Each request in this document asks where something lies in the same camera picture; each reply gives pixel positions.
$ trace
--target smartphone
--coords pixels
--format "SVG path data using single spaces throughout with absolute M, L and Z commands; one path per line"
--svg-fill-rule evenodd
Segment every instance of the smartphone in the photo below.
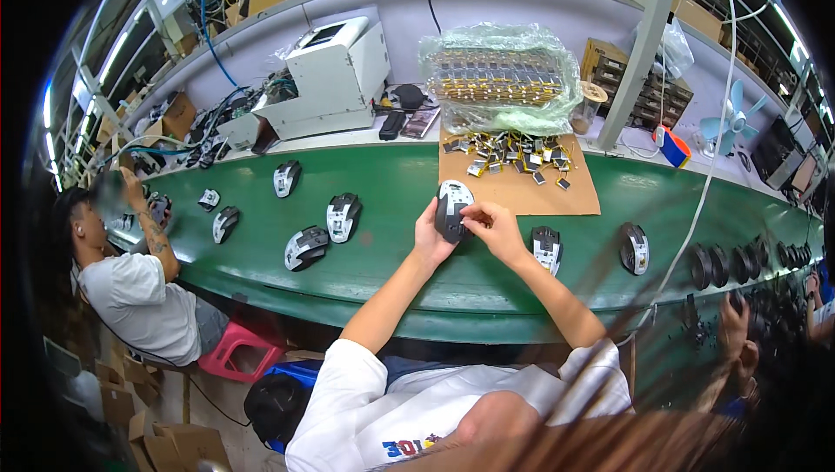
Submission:
M 410 139 L 423 139 L 440 112 L 440 108 L 426 105 L 421 106 L 412 114 L 412 118 L 403 125 L 400 136 Z

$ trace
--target printer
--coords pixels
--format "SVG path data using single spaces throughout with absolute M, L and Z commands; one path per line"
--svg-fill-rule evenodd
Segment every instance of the printer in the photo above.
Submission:
M 329 23 L 305 33 L 287 55 L 298 97 L 262 95 L 252 113 L 283 140 L 370 128 L 391 70 L 381 23 L 368 17 Z

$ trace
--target blue crate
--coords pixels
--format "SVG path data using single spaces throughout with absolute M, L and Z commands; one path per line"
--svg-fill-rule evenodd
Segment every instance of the blue crate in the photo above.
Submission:
M 267 374 L 287 374 L 301 382 L 303 388 L 311 388 L 316 383 L 316 378 L 319 375 L 319 368 L 321 367 L 320 359 L 306 359 L 301 362 L 283 362 L 276 363 L 266 370 Z M 284 444 L 277 439 L 270 439 L 266 442 L 271 449 L 279 454 L 284 454 Z

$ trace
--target white t-shirt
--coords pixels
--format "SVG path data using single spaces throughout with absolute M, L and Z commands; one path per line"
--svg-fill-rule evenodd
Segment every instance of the white t-shirt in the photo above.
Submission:
M 133 347 L 178 367 L 200 357 L 196 297 L 175 283 L 166 285 L 159 258 L 105 258 L 84 268 L 78 282 L 102 321 Z
M 608 339 L 600 343 L 603 350 L 547 425 L 576 419 L 601 385 L 600 401 L 586 417 L 631 411 L 618 349 Z M 382 362 L 358 343 L 339 339 L 325 354 L 310 403 L 287 445 L 287 469 L 357 471 L 394 463 L 452 433 L 479 398 L 498 390 L 521 395 L 544 418 L 591 353 L 591 348 L 572 351 L 559 369 L 562 379 L 535 365 L 521 370 L 471 365 L 407 374 L 384 394 L 387 371 Z

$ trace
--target black hair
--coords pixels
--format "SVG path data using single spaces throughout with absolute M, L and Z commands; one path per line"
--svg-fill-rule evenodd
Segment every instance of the black hair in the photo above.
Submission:
M 78 186 L 68 187 L 57 197 L 50 216 L 49 234 L 59 271 L 69 271 L 73 262 L 72 221 L 78 205 L 89 201 L 89 192 Z

